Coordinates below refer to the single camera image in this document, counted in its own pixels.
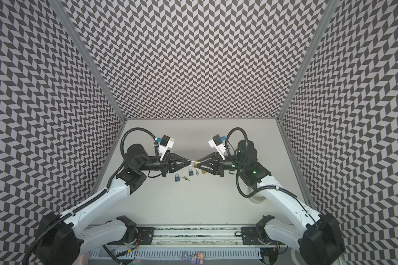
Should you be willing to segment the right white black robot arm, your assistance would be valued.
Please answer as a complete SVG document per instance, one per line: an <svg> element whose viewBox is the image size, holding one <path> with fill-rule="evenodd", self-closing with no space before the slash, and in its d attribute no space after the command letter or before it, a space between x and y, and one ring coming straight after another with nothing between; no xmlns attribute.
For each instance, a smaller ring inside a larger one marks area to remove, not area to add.
<svg viewBox="0 0 398 265"><path fill-rule="evenodd" d="M285 224L272 215L263 216L255 234L262 244L283 243L297 251L308 265L333 265L346 248L340 224L331 214L322 214L284 188L258 160L255 145L242 128L227 136L216 135L209 145L217 151L193 162L213 175L235 170L235 185L244 198L259 195L271 201L288 219Z"/></svg>

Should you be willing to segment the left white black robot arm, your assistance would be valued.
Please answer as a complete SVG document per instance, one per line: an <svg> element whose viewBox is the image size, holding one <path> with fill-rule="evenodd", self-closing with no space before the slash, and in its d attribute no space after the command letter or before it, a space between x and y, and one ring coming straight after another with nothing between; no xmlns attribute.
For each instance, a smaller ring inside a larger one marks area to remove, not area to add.
<svg viewBox="0 0 398 265"><path fill-rule="evenodd" d="M154 155L148 155L141 144L133 144L125 149L127 136L135 131L152 137ZM173 138L167 135L157 138L144 128L132 128L125 132L120 142L123 161L106 186L71 209L44 216L22 263L29 264L34 255L45 265L71 265L98 246L122 239L128 242L136 240L137 225L124 215L105 225L89 226L111 206L137 191L147 179L145 171L159 171L165 177L168 173L189 166L189 160L170 152L173 144Z"/></svg>

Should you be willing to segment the blue padlock with keys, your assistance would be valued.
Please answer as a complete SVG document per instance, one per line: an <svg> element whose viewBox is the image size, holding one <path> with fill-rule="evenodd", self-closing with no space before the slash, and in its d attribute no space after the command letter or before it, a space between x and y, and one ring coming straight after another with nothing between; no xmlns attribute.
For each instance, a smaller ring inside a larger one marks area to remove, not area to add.
<svg viewBox="0 0 398 265"><path fill-rule="evenodd" d="M175 175L175 182L180 182L181 180L190 181L186 176L181 177L180 175Z"/></svg>

